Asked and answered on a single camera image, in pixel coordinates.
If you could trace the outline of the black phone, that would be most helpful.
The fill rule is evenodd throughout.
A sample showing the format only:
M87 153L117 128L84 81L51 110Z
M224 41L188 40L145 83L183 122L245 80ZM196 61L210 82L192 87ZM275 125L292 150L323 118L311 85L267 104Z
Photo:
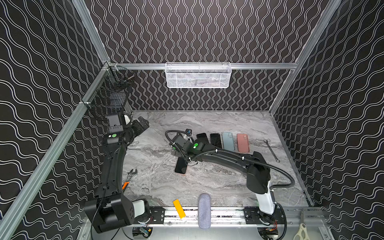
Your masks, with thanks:
M187 171L188 162L179 157L175 166L175 173L184 175Z
M204 143L204 144L210 143L206 133L197 134L197 140Z

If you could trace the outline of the black phone taken from case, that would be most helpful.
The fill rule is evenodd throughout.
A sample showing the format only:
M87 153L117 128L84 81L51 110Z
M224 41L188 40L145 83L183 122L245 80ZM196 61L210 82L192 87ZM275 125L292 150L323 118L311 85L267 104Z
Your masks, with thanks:
M210 134L210 140L211 144L214 145L217 148L222 148L222 141L221 141L221 135L219 133L212 133Z

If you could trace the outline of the light blue phone case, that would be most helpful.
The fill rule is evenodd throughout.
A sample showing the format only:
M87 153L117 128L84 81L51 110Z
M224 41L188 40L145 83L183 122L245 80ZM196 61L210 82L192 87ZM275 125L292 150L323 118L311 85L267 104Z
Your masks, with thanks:
M234 143L234 137L233 134L230 132L224 132L222 133L223 138L223 148L228 151L235 151L235 143Z

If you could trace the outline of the pink phone case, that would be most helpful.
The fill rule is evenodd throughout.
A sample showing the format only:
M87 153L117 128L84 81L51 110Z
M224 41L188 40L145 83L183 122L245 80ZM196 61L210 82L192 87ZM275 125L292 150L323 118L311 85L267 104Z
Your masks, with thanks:
M247 134L237 134L237 144L239 153L249 153L249 138Z

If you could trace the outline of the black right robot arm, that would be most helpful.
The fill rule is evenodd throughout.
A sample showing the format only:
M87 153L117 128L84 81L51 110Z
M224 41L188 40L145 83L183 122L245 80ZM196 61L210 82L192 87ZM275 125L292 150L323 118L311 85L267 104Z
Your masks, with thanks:
M168 130L165 132L175 156L189 163L212 163L236 170L246 176L247 188L256 195L259 210L273 215L277 202L273 196L274 189L291 188L295 185L294 178L286 171L268 164L259 152L241 154L218 148L201 139L194 140L186 131ZM289 182L271 184L271 171L285 176Z

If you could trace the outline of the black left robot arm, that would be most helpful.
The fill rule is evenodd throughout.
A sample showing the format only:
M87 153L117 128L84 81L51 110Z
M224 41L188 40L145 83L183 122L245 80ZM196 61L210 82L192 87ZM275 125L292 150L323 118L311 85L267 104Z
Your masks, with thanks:
M149 128L148 120L132 120L125 113L107 117L108 133L103 138L104 162L100 184L95 197L85 203L85 213L96 233L133 225L135 221L147 223L151 212L147 200L130 201L123 187L123 165L128 146Z

